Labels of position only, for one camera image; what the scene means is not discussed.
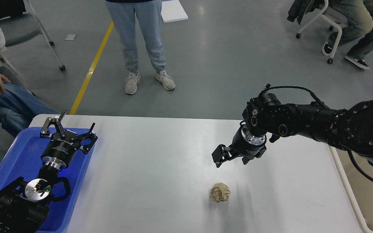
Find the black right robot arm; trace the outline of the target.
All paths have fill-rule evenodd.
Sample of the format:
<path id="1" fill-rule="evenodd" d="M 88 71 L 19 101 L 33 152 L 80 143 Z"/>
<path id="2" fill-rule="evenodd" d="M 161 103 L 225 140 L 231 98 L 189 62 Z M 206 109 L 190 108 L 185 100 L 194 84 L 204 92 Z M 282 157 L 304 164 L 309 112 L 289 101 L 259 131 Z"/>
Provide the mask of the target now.
<path id="1" fill-rule="evenodd" d="M 266 151 L 267 133 L 271 133 L 271 143 L 281 137 L 301 135 L 347 151 L 354 167 L 373 182 L 373 100 L 334 110 L 311 90 L 308 93 L 314 101 L 301 105 L 282 104 L 269 93 L 272 89 L 267 84 L 247 102 L 232 143 L 216 147 L 212 159 L 218 168 L 237 157 L 242 157 L 245 165 L 260 158 Z"/>

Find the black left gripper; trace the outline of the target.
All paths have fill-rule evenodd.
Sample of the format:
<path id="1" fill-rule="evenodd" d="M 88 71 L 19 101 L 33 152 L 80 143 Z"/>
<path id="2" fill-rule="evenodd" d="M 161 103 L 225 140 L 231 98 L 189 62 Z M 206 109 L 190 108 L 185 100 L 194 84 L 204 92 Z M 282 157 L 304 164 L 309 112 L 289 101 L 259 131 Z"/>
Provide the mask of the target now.
<path id="1" fill-rule="evenodd" d="M 40 130 L 40 138 L 50 138 L 50 142 L 47 148 L 41 155 L 43 165 L 49 163 L 55 164 L 54 167 L 57 169 L 68 168 L 74 154 L 77 150 L 81 150 L 84 154 L 88 154 L 98 137 L 93 132 L 95 123 L 93 122 L 89 131 L 84 134 L 78 135 L 76 132 L 70 130 L 64 130 L 61 119 L 66 114 L 66 110 L 62 111 L 58 118 L 48 117 Z M 51 134 L 49 127 L 53 125 L 56 128 L 56 133 Z M 88 144 L 82 145 L 82 142 L 89 139 Z"/>

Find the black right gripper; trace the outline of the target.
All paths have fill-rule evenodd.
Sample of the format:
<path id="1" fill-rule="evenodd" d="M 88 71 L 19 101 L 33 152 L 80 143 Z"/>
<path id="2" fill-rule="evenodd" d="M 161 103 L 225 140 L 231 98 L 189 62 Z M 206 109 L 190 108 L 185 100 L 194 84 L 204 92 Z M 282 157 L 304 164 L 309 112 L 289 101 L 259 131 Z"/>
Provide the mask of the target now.
<path id="1" fill-rule="evenodd" d="M 225 161 L 242 157 L 243 165 L 254 158 L 260 158 L 266 151 L 266 135 L 254 136 L 246 125 L 241 125 L 233 137 L 232 144 L 227 147 L 219 144 L 212 152 L 213 162 L 219 168 Z"/>

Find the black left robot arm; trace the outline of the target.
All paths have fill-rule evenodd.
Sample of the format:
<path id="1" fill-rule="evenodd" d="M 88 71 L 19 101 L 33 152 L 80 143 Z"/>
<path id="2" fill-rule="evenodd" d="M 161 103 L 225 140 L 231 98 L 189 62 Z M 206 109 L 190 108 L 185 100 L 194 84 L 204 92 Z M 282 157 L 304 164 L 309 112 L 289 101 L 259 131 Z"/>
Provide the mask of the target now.
<path id="1" fill-rule="evenodd" d="M 61 233 L 68 225 L 97 135 L 61 124 L 21 131 L 0 164 L 0 233 Z"/>

